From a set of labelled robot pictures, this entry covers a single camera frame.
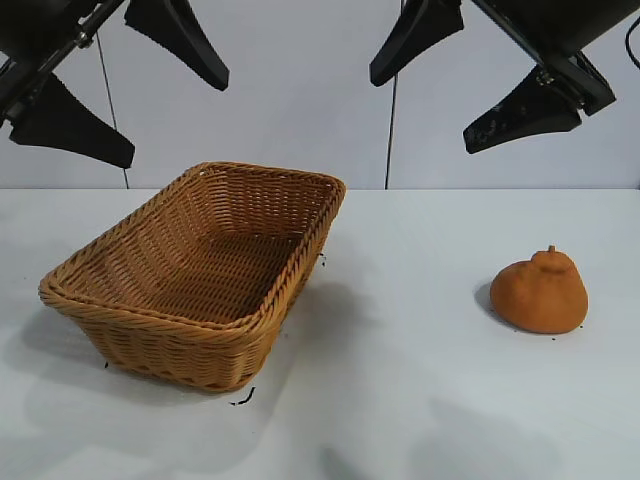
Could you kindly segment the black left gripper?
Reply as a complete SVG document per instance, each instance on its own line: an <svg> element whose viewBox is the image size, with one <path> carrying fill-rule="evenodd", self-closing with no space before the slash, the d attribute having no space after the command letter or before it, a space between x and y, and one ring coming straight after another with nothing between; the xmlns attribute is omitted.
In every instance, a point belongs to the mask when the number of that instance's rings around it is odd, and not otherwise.
<svg viewBox="0 0 640 480"><path fill-rule="evenodd" d="M56 76L56 68L93 43L119 1L1 3L1 121L18 145L65 150L122 169L135 146L87 109ZM188 1L135 0L125 24L172 53L211 87L228 88L229 69Z"/></svg>

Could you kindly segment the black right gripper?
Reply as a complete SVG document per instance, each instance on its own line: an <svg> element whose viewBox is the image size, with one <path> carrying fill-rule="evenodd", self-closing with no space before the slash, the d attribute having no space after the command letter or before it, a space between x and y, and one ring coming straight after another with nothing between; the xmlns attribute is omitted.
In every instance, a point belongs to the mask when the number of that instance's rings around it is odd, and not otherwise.
<svg viewBox="0 0 640 480"><path fill-rule="evenodd" d="M569 132L615 101L583 49L639 10L638 0L494 0L475 3L536 63L501 101L463 131L475 154L521 138ZM457 0L408 0L369 65L384 85L422 52L464 28Z"/></svg>

